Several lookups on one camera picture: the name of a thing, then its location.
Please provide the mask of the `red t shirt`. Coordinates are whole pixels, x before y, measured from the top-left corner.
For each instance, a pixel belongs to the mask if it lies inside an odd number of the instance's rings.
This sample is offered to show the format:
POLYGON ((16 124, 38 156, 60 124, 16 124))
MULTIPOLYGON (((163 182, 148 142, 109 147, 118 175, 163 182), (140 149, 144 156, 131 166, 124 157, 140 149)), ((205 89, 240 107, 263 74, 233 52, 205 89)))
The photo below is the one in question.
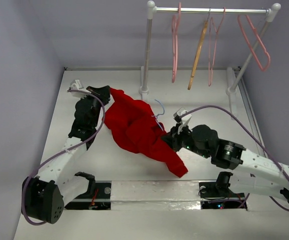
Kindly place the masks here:
POLYGON ((104 124, 111 130, 116 144, 129 152, 165 163, 168 170, 181 178, 188 169, 178 154, 161 137, 167 132, 157 123, 150 105, 133 99, 121 89, 110 89, 113 104, 105 113, 104 124))

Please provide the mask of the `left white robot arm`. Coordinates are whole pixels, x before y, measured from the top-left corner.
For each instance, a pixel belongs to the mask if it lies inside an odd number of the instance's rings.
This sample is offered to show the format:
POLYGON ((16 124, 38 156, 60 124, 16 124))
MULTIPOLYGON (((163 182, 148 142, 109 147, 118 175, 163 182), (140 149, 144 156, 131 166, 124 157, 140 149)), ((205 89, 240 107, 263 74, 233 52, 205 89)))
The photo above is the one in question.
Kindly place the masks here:
POLYGON ((95 176, 79 170, 78 160, 104 125, 105 106, 111 99, 110 87, 84 88, 74 82, 68 92, 79 100, 61 151, 41 163, 22 183, 21 213, 33 226, 56 223, 66 205, 76 197, 95 195, 95 176))

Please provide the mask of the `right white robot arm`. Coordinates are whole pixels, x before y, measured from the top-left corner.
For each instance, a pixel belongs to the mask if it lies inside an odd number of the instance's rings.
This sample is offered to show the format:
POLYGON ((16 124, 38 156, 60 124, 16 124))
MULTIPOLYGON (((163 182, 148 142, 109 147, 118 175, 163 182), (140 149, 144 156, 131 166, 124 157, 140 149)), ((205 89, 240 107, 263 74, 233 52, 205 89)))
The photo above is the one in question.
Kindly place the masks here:
POLYGON ((221 197, 230 193, 250 193, 277 198, 289 203, 289 165, 274 162, 241 144, 221 139, 217 131, 207 125, 172 127, 162 140, 175 152, 187 149, 222 171, 211 188, 221 197))

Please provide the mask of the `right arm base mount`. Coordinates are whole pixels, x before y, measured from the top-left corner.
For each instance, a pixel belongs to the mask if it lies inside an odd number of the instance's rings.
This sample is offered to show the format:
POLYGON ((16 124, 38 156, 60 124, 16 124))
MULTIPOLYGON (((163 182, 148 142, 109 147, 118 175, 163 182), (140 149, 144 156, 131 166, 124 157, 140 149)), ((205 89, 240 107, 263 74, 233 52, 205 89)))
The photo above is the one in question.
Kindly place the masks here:
POLYGON ((248 209, 246 195, 230 190, 232 176, 233 173, 222 171, 216 180, 199 183, 198 196, 202 210, 248 209))

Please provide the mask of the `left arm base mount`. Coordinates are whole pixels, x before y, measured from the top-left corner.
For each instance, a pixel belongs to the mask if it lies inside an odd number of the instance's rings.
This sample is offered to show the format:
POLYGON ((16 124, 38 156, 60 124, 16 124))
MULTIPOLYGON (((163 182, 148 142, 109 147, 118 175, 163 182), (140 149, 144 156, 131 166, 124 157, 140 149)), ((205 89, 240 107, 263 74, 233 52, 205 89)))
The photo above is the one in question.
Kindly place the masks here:
POLYGON ((95 176, 78 172, 75 176, 88 180, 87 190, 64 207, 66 210, 110 210, 111 181, 96 181, 95 176))

